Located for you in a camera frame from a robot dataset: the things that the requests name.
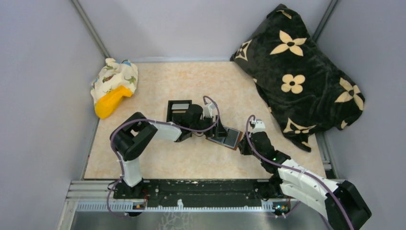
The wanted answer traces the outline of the brown leather card holder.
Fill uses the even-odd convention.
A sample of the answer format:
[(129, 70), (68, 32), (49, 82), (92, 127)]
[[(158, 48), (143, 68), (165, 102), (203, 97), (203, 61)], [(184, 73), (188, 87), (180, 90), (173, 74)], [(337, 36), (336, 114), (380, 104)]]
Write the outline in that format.
[(226, 137), (220, 137), (220, 138), (206, 137), (206, 140), (219, 144), (223, 147), (226, 147), (226, 148), (229, 148), (232, 150), (237, 150), (238, 143), (242, 139), (243, 132), (240, 130), (234, 129), (234, 128), (230, 128), (230, 127), (225, 127), (225, 130), (227, 131)]

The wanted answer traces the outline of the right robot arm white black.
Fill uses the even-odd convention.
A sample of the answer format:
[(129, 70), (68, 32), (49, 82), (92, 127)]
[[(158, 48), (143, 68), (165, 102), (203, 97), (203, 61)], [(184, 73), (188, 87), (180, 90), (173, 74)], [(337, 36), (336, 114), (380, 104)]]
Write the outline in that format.
[(238, 143), (242, 155), (256, 157), (272, 174), (271, 188), (317, 211), (334, 230), (359, 230), (372, 212), (354, 184), (321, 177), (276, 150), (265, 132), (246, 133)]

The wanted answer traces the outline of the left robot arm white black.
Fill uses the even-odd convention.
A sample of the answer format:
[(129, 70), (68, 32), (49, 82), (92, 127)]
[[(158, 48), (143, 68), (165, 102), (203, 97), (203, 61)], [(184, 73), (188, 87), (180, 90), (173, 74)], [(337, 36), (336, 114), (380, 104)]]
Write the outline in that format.
[(167, 120), (159, 122), (147, 119), (136, 112), (110, 135), (111, 147), (116, 153), (122, 169), (121, 180), (130, 188), (142, 182), (139, 156), (154, 139), (182, 142), (200, 133), (208, 138), (226, 138), (226, 128), (214, 103), (204, 106), (193, 104), (191, 100), (168, 102)]

